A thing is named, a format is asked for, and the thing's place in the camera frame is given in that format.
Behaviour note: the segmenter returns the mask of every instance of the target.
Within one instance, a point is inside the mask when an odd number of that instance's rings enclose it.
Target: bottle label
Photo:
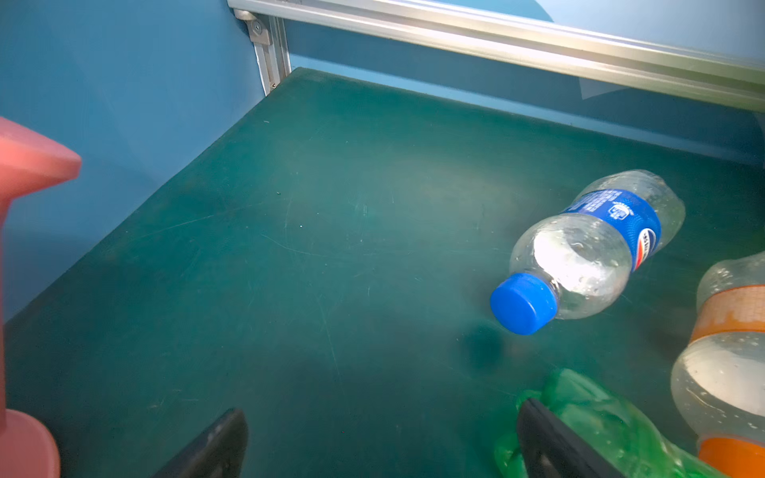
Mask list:
[[[621,189],[587,193],[563,212],[595,216],[616,228],[630,247],[633,271],[653,254],[662,236],[661,222],[651,205]]]
[[[707,299],[691,342],[722,332],[765,332],[765,285],[729,289]]]

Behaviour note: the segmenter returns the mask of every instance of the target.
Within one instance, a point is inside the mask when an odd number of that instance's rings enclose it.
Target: blue label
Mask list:
[[[633,271],[653,254],[662,236],[662,224],[651,205],[621,189],[587,193],[563,212],[595,216],[615,227],[630,247]]]

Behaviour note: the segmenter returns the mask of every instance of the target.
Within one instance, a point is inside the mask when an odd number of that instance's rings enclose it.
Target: plastic bottle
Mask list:
[[[627,478],[724,478],[664,438],[630,401],[573,370],[553,373],[541,392],[522,393],[516,407],[531,397]],[[497,441],[494,460],[504,478],[527,477],[514,431]]]
[[[685,205],[653,173],[599,179],[568,209],[518,239],[510,277],[491,295],[492,312],[522,335],[553,318],[596,314],[619,297],[632,271],[675,237],[684,219]]]
[[[733,478],[765,476],[765,252],[710,268],[698,319],[672,368],[672,397],[698,457]]]

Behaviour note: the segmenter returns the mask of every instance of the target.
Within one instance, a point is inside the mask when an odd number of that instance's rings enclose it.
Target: pink object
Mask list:
[[[69,148],[0,117],[0,229],[13,199],[74,179],[80,164],[80,156]],[[4,360],[0,295],[0,476],[58,478],[58,448],[47,428],[5,408]]]

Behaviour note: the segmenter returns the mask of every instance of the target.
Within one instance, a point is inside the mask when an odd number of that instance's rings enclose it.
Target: metal frame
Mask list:
[[[425,0],[228,2],[259,15],[765,112],[765,65],[745,60]]]
[[[287,48],[284,20],[250,11],[234,10],[234,15],[247,24],[249,39],[255,46],[263,92],[268,95],[292,72]]]

